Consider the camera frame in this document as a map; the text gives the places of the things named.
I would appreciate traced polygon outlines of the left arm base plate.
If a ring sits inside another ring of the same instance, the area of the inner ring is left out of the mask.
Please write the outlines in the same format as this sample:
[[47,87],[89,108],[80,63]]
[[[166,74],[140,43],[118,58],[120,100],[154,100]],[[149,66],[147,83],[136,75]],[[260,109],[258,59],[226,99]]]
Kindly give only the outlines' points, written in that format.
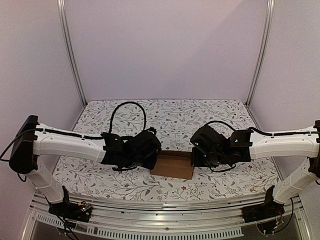
[[48,212],[61,218],[88,223],[91,218],[93,206],[85,201],[78,203],[70,202],[69,192],[64,185],[62,186],[62,190],[62,202],[49,203]]

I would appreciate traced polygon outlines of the brown cardboard box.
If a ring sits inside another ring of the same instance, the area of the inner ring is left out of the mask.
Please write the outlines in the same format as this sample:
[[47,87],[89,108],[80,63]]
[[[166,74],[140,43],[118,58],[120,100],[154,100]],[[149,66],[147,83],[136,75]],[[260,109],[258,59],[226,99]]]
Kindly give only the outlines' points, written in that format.
[[191,180],[194,174],[192,153],[188,151],[162,150],[158,154],[155,167],[150,170],[150,174]]

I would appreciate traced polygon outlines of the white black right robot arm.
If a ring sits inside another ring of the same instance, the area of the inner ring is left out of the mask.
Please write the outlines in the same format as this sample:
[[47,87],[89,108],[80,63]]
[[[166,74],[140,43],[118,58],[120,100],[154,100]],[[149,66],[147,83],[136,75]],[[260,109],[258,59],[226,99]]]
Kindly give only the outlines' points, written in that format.
[[191,137],[192,165],[215,168],[272,157],[305,157],[302,164],[265,195],[258,213],[269,218],[292,196],[320,179],[320,125],[294,131],[264,132],[255,127],[234,129],[230,137],[218,133],[209,123],[200,127]]

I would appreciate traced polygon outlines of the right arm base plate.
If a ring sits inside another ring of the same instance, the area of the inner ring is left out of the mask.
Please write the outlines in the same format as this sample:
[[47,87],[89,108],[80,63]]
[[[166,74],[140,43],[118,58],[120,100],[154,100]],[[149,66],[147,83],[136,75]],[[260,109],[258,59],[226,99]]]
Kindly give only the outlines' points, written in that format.
[[285,213],[284,204],[277,203],[273,197],[275,186],[272,185],[265,193],[264,201],[260,204],[245,206],[241,209],[241,214],[245,223],[273,218],[271,221],[266,221],[257,224],[257,229],[263,235],[271,235],[276,232],[279,224]]

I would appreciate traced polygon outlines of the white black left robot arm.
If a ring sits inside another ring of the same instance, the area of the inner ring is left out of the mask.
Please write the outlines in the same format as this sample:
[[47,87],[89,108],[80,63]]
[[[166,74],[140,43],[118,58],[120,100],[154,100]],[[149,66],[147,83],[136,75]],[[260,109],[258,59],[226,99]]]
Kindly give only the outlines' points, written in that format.
[[161,147],[153,127],[135,136],[119,136],[110,132],[85,135],[47,126],[38,121],[38,116],[30,115],[5,150],[11,151],[9,167],[30,179],[63,217],[70,217],[75,210],[74,205],[66,200],[68,192],[39,160],[41,155],[90,160],[111,165],[114,171],[136,167],[152,170]]

